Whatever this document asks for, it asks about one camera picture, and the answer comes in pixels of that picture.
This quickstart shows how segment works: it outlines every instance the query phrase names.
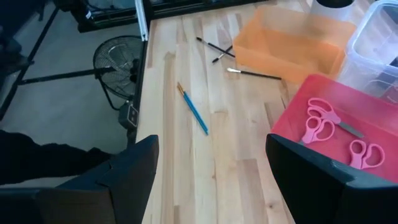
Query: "wooden tabletop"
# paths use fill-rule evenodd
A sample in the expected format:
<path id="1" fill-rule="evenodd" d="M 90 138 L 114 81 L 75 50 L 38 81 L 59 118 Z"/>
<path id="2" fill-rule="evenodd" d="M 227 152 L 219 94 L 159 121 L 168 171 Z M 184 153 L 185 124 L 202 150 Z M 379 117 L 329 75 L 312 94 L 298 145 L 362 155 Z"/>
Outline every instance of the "wooden tabletop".
<path id="1" fill-rule="evenodd" d="M 368 1 L 355 2 L 353 22 L 361 20 Z M 220 53 L 195 39 L 227 49 L 261 4 L 308 12 L 311 1 L 267 1 L 151 22 L 137 140 L 159 135 L 160 155 L 143 223 L 294 222 L 265 142 L 298 86 L 228 73 L 228 67 L 243 67 L 229 56 L 212 64 Z"/>

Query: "black paintbrush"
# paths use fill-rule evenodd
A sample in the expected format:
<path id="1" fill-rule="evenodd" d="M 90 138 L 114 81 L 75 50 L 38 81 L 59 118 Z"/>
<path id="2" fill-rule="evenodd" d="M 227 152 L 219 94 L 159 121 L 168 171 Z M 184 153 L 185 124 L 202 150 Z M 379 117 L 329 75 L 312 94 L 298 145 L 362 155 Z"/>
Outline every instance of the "black paintbrush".
<path id="1" fill-rule="evenodd" d="M 232 46 L 228 47 L 225 51 L 229 52 L 232 49 Z M 220 56 L 218 56 L 218 58 L 215 58 L 212 63 L 216 63 L 219 59 L 221 59 L 222 57 L 224 57 L 225 53 L 222 53 Z"/>
<path id="2" fill-rule="evenodd" d="M 253 73 L 253 72 L 240 71 L 240 70 L 233 69 L 233 68 L 227 68 L 227 71 L 234 72 L 234 73 L 242 73 L 242 74 L 246 74 L 246 75 L 254 75 L 254 76 L 263 77 L 263 78 L 271 78 L 271 79 L 276 79 L 276 80 L 282 80 L 281 77 L 274 77 L 274 76 L 271 76 L 271 75 L 262 75 L 262 74 Z"/>
<path id="3" fill-rule="evenodd" d="M 225 53 L 225 54 L 228 54 L 228 55 L 231 56 L 231 57 L 235 57 L 235 55 L 226 52 L 225 50 L 223 50 L 223 49 L 217 47 L 216 45 L 214 45 L 214 44 L 212 44 L 212 43 L 208 43 L 208 42 L 204 41 L 204 40 L 203 40 L 202 38 L 200 38 L 200 37 L 197 37 L 197 40 L 199 40 L 199 41 L 202 42 L 202 43 L 205 43 L 205 44 L 209 45 L 210 47 L 213 47 L 214 49 L 219 50 L 220 52 L 223 52 L 223 53 Z"/>

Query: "orange plastic bin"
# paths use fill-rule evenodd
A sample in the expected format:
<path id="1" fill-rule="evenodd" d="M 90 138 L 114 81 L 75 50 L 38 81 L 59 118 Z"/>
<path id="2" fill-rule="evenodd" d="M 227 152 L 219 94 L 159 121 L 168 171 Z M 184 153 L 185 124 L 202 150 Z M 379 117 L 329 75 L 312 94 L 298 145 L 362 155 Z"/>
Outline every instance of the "orange plastic bin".
<path id="1" fill-rule="evenodd" d="M 311 73 L 335 79 L 355 28 L 350 22 L 264 6 L 234 39 L 233 49 L 239 64 L 295 83 Z"/>

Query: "clear plastic container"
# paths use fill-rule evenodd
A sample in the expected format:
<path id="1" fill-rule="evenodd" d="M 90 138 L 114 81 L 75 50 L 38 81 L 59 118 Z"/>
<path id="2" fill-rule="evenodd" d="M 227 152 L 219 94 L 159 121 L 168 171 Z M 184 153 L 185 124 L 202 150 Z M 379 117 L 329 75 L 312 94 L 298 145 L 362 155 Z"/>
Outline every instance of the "clear plastic container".
<path id="1" fill-rule="evenodd" d="M 335 79 L 355 28 L 350 22 L 262 6 L 234 39 L 233 48 L 239 64 L 267 75 L 295 83 L 312 73 Z"/>
<path id="2" fill-rule="evenodd" d="M 338 81 L 398 104 L 398 1 L 371 5 L 347 44 Z"/>

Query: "blue paintbrush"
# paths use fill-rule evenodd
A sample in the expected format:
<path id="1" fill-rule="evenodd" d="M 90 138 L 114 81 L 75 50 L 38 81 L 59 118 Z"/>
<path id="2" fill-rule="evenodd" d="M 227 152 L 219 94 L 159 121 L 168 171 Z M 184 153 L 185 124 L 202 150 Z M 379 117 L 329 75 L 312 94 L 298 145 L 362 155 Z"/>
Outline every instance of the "blue paintbrush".
<path id="1" fill-rule="evenodd" d="M 191 99 L 189 98 L 189 96 L 187 95 L 187 92 L 184 91 L 184 89 L 182 88 L 181 84 L 178 82 L 177 83 L 177 88 L 180 91 L 180 93 L 182 94 L 182 96 L 184 97 L 185 102 L 187 102 L 187 105 L 189 106 L 189 108 L 191 109 L 193 115 L 195 115 L 195 117 L 197 118 L 201 128 L 203 128 L 203 131 L 206 133 L 206 135 L 209 135 L 208 133 L 208 129 L 206 127 L 205 122 L 203 122 L 202 118 L 200 117 L 198 111 L 196 110 L 195 106 L 193 105 Z"/>

